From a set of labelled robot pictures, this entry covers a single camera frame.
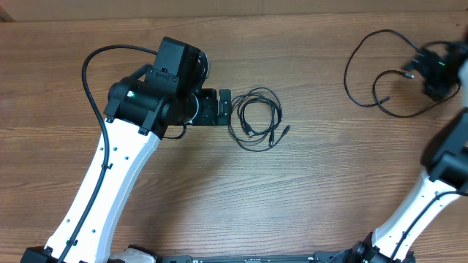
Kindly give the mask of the black USB cable dark plug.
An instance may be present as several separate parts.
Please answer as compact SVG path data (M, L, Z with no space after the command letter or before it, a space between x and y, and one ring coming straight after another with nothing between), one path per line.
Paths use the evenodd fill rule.
M273 95L272 99L261 93L250 91L247 94L235 96L231 100L232 108L238 117L241 129L249 139L240 138L235 133L232 124L228 125L228 131L237 144L246 151L255 153L268 151L278 145L290 131L291 125L286 125L279 138L275 138L276 130L283 121L283 109L279 97L274 92L271 92L271 94ZM266 129L256 131L247 122L246 109L251 104L265 104L268 106L271 112L271 120Z

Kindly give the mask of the black USB-A cable white plug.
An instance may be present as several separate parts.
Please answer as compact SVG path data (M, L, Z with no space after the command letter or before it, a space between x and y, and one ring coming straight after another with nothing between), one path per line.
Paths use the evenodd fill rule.
M276 130L283 121L282 103L274 91L266 87L253 88L245 94L235 96L232 99L232 106L246 135L258 138L269 136L274 140ZM260 113L265 113L267 120L261 121L265 127L254 128L249 121L252 118L258 121L259 114L248 113L247 110L259 110Z

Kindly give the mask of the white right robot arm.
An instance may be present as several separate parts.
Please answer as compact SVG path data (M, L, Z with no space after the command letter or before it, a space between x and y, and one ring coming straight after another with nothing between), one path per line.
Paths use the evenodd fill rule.
M418 72L423 92L435 102L448 100L453 86L466 82L467 43L442 42L439 56L427 43L398 73L407 78ZM394 214L351 249L334 256L335 262L413 262L409 249L424 229L450 203L467 195L467 103L426 146L418 180Z

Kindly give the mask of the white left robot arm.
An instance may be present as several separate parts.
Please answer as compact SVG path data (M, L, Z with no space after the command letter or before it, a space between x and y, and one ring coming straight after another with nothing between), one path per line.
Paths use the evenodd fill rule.
M163 38L155 60L114 83L96 117L101 136L77 195L45 245L20 263L157 262L136 245L110 247L132 188L169 126L224 126L230 92L204 87L210 62L200 49Z

